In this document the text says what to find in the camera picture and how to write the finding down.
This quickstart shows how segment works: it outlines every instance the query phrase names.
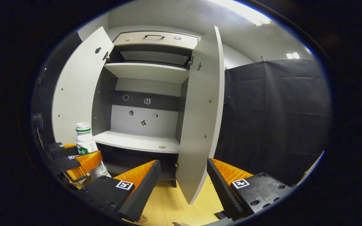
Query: cabinet door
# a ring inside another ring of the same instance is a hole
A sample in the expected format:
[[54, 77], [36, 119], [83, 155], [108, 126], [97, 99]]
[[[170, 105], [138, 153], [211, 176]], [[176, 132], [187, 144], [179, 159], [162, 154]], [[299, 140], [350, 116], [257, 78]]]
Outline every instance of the cabinet door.
[[92, 123], [93, 97], [106, 62], [103, 57], [107, 52], [111, 53], [113, 47], [100, 27], [69, 57], [59, 75], [53, 97], [52, 126], [56, 142], [76, 143], [76, 123]]
[[216, 26], [201, 38], [192, 55], [176, 173], [189, 204], [194, 202], [207, 176], [207, 158], [214, 156], [222, 119], [224, 61]]

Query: screw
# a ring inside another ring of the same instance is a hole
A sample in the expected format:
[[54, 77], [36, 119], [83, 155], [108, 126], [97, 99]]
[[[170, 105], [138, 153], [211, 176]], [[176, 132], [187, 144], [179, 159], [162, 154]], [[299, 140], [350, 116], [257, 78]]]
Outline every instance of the screw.
[[255, 205], [257, 205], [257, 204], [259, 204], [259, 201], [258, 201], [258, 200], [255, 200], [255, 201], [251, 202], [251, 206], [255, 206]]

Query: wooden floor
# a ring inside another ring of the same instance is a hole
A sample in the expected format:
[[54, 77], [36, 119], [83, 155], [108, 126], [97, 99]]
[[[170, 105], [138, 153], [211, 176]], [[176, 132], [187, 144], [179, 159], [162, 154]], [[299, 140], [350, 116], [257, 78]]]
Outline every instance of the wooden floor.
[[222, 210], [209, 176], [192, 205], [188, 205], [178, 183], [177, 188], [174, 188], [169, 181], [158, 181], [142, 213], [147, 217], [147, 222], [134, 224], [173, 226], [172, 222], [177, 222], [200, 226], [217, 221], [214, 214]]

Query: white plastic bottle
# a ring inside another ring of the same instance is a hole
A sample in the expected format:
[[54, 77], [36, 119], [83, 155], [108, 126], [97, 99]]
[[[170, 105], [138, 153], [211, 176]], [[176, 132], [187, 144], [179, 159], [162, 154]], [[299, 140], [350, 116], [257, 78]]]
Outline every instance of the white plastic bottle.
[[[76, 147], [78, 148], [79, 155], [84, 155], [88, 153], [93, 153], [98, 151], [95, 139], [92, 136], [92, 130], [90, 124], [87, 122], [76, 123]], [[101, 161], [94, 169], [90, 172], [93, 180], [99, 176], [109, 176], [107, 168], [105, 167], [103, 161]]]

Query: black fabric backdrop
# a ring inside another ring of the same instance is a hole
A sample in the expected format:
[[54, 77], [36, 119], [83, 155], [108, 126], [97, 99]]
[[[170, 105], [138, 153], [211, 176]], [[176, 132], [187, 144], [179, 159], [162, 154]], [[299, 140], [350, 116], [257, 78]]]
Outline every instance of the black fabric backdrop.
[[318, 63], [272, 60], [227, 69], [225, 76], [215, 159], [297, 183], [325, 150], [331, 123], [329, 89]]

